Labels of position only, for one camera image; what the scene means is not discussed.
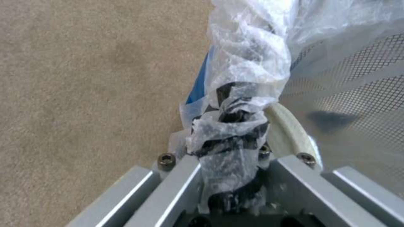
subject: hex bolt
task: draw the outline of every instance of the hex bolt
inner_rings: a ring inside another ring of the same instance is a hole
[[[158,168],[162,171],[170,171],[175,166],[175,156],[171,153],[162,153],[157,159]]]
[[[309,153],[302,152],[297,154],[296,157],[310,167],[314,167],[316,164],[316,159]]]
[[[258,152],[258,160],[264,160],[269,158],[271,154],[271,148],[269,147],[268,143],[264,143],[264,145],[260,148]]]

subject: metal frame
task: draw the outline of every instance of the metal frame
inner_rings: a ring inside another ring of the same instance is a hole
[[[98,197],[67,227],[123,226],[160,183],[156,172],[135,166]]]
[[[200,169],[196,157],[184,156],[125,227],[171,227],[183,211],[195,211],[202,191]]]
[[[323,174],[339,190],[392,227],[404,227],[404,201],[351,167]]]
[[[312,214],[328,227],[403,226],[404,202],[351,168],[320,175],[291,155],[272,160],[267,173],[267,204],[280,214]],[[196,157],[183,157],[153,191],[159,181],[134,167],[68,226],[171,227],[195,214],[203,186]]]
[[[328,227],[385,226],[295,156],[271,162],[268,175],[267,200],[290,214],[312,213]]]

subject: perforated metal sheet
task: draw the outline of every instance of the perforated metal sheet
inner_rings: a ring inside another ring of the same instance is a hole
[[[346,51],[307,47],[280,102],[315,138],[327,169],[353,166],[404,198],[404,32],[384,35],[350,40],[356,48]]]

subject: metal plate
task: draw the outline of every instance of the metal plate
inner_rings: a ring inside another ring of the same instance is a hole
[[[159,182],[157,173],[135,166],[67,226],[123,226]]]

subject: black component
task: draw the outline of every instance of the black component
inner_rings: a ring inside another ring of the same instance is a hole
[[[222,102],[229,97],[232,87],[238,88],[249,86],[251,84],[251,82],[231,82],[216,89],[217,101],[219,103],[219,106],[221,106]]]
[[[330,133],[353,122],[357,116],[329,111],[310,112],[307,117],[324,133]]]
[[[212,227],[212,225],[210,224],[210,221],[207,217],[198,215],[191,219],[188,227]]]
[[[227,139],[205,141],[202,148],[193,154],[200,158],[206,155],[224,153],[237,149],[258,149],[257,139],[264,136],[267,127],[268,122],[258,125],[243,136],[233,136]]]
[[[215,110],[219,110],[219,109],[213,108],[211,105],[208,105],[208,107],[205,110],[205,113],[210,112],[210,111],[215,111]]]
[[[208,199],[208,206],[211,212],[239,213],[243,205],[255,197],[264,184],[266,178],[265,170],[258,168],[255,178],[246,185],[235,191],[225,191],[211,195]]]
[[[232,215],[185,214],[174,227],[324,227],[313,215],[266,214],[254,216],[248,213]]]

